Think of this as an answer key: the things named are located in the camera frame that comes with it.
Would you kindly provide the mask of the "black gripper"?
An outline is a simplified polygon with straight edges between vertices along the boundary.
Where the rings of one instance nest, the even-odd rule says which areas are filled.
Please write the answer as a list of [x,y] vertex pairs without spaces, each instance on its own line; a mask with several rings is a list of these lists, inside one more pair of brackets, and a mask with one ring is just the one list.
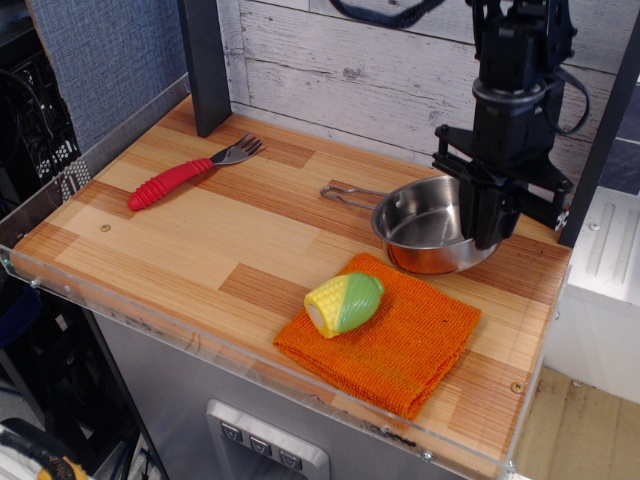
[[563,94],[476,97],[473,128],[436,129],[436,168],[459,180],[465,239],[487,250],[512,236],[520,213],[554,230],[567,223],[573,183],[550,161]]

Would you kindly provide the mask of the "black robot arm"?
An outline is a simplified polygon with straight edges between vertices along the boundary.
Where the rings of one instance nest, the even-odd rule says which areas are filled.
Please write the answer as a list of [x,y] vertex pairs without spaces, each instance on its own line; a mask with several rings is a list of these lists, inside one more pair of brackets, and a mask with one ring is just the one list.
[[559,117],[567,84],[563,70],[576,34],[565,1],[474,1],[476,57],[473,128],[442,125],[438,169],[459,182],[464,238],[480,250],[509,238],[520,215],[561,228],[572,181],[550,160],[555,139],[575,133]]

